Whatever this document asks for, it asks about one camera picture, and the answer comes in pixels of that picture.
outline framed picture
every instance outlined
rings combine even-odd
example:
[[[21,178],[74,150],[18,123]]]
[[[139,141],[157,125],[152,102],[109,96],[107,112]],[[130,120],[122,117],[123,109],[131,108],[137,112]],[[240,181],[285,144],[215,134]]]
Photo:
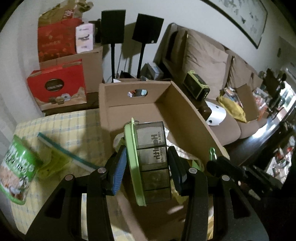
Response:
[[[256,48],[262,39],[267,10],[260,0],[202,0],[235,24]]]

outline brown couch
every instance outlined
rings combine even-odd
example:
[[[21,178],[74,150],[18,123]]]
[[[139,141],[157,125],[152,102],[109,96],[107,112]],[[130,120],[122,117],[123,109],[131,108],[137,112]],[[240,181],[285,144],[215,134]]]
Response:
[[[168,28],[168,38],[162,54],[163,63],[171,73],[174,81],[179,84],[183,82],[186,72],[189,70],[194,70],[201,78],[206,77],[206,83],[211,89],[207,101],[220,105],[216,101],[216,97],[219,95],[220,89],[223,89],[226,85],[231,85],[229,84],[229,72],[232,68],[233,57],[242,62],[251,75],[250,79],[245,83],[252,90],[260,87],[262,80],[258,78],[256,70],[219,42],[175,23],[170,24]],[[234,87],[237,88],[245,83],[234,78],[231,86],[235,85]],[[252,120],[248,123],[241,123],[227,113],[222,123],[218,126],[211,126],[211,129],[220,143],[227,145],[237,139],[243,139],[255,134],[266,122],[267,119],[261,119],[260,121]]]

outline sofa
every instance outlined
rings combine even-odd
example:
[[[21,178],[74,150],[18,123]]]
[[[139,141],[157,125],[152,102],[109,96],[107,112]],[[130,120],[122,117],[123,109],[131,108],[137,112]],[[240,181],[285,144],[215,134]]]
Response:
[[[167,34],[162,62],[177,84],[182,84],[186,73],[194,70],[210,87],[206,100],[219,106],[216,98],[226,86],[238,88],[247,84],[251,90],[260,87],[263,80],[256,70],[221,43],[175,23],[169,25]],[[242,123],[227,113],[218,126],[210,128],[220,143],[227,145],[252,136],[266,123],[266,118]]]

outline red bag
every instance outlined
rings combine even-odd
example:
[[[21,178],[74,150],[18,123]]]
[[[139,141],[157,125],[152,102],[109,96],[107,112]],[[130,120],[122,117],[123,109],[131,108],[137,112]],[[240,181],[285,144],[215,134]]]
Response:
[[[39,62],[76,54],[75,28],[81,24],[82,20],[80,18],[71,18],[39,27]]]
[[[33,71],[27,82],[41,110],[86,103],[81,59]]]

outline oval label on red box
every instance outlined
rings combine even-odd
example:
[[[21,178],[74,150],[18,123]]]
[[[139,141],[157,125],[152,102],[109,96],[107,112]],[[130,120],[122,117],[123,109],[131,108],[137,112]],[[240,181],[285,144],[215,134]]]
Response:
[[[59,91],[64,87],[64,81],[61,79],[51,79],[44,86],[48,91]]]

